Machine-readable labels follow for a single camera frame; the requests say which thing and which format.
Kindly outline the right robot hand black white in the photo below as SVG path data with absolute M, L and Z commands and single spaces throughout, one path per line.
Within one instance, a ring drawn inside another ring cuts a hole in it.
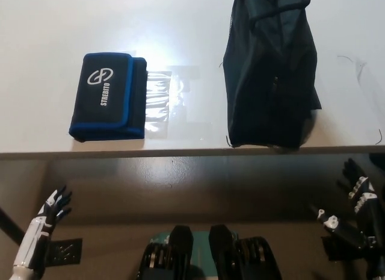
M 348 184 L 340 180 L 336 184 L 346 193 L 353 208 L 356 226 L 323 208 L 311 205 L 310 209 L 330 235 L 351 247 L 357 250 L 383 250 L 384 210 L 370 178 L 351 158 L 344 162 L 342 174 Z

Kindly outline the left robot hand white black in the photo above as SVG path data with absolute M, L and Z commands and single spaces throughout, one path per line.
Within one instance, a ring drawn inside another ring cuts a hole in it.
M 59 221 L 71 212 L 68 204 L 72 192 L 66 187 L 56 189 L 45 200 L 37 215 L 32 218 L 21 242 L 13 266 L 37 272 L 43 268 L 52 233 Z

